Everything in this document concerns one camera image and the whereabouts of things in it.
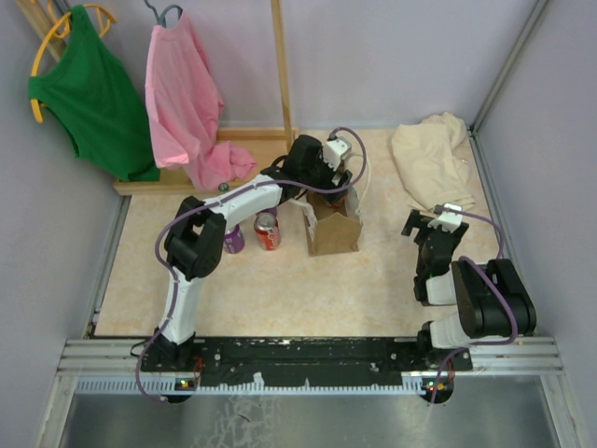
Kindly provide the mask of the purple soda can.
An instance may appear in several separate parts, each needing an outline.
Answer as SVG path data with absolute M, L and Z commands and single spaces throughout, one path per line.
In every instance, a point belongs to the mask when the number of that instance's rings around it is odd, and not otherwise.
M 242 229 L 239 224 L 225 231 L 223 249 L 229 254 L 240 253 L 245 246 Z

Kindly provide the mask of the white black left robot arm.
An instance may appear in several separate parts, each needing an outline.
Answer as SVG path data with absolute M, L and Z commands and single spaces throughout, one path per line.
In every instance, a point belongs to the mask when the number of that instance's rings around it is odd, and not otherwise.
M 297 198 L 301 192 L 322 194 L 330 203 L 346 196 L 367 170 L 363 159 L 358 175 L 347 167 L 351 143 L 332 134 L 321 142 L 306 134 L 290 152 L 276 158 L 243 186 L 201 201 L 181 202 L 175 219 L 160 233 L 165 257 L 159 262 L 169 272 L 164 315 L 151 348 L 174 370 L 187 368 L 194 358 L 195 313 L 204 279 L 218 266 L 225 236 L 241 222 L 266 209 Z

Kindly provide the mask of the brown canvas bag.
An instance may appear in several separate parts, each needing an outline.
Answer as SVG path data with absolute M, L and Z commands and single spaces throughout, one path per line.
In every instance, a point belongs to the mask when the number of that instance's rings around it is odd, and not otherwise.
M 368 192 L 371 171 L 365 168 L 361 189 L 350 187 L 338 203 L 328 203 L 315 192 L 307 192 L 306 199 L 290 202 L 301 208 L 307 236 L 307 247 L 312 257 L 357 252 L 363 230 L 362 201 Z

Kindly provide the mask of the silver top purple can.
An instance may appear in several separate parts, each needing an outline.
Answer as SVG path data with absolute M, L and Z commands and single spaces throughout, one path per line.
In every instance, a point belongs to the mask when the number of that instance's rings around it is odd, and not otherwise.
M 266 209 L 263 209 L 263 210 L 260 210 L 257 212 L 257 216 L 260 216 L 263 214 L 270 214 L 270 215 L 273 215 L 276 217 L 278 215 L 278 210 L 276 207 L 270 207 L 270 208 L 266 208 Z

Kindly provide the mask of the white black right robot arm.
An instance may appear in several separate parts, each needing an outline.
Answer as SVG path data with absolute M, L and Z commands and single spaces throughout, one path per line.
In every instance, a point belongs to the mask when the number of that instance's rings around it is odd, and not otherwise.
M 512 343 L 534 334 L 537 324 L 535 306 L 512 261 L 504 257 L 502 243 L 497 256 L 485 263 L 453 258 L 469 229 L 464 217 L 479 219 L 496 231 L 499 226 L 453 204 L 438 205 L 435 214 L 425 216 L 413 209 L 402 230 L 404 236 L 417 231 L 415 300 L 428 307 L 456 308 L 445 318 L 423 324 L 418 332 L 416 355 L 430 370 L 449 359 L 450 349 Z

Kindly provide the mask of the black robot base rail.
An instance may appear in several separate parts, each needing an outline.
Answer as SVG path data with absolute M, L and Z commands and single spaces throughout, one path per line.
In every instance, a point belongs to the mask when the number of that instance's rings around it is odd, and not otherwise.
M 449 354 L 412 337 L 159 336 L 138 357 L 141 373 L 189 372 L 206 387 L 249 385 L 357 387 L 401 385 L 402 375 L 436 371 Z

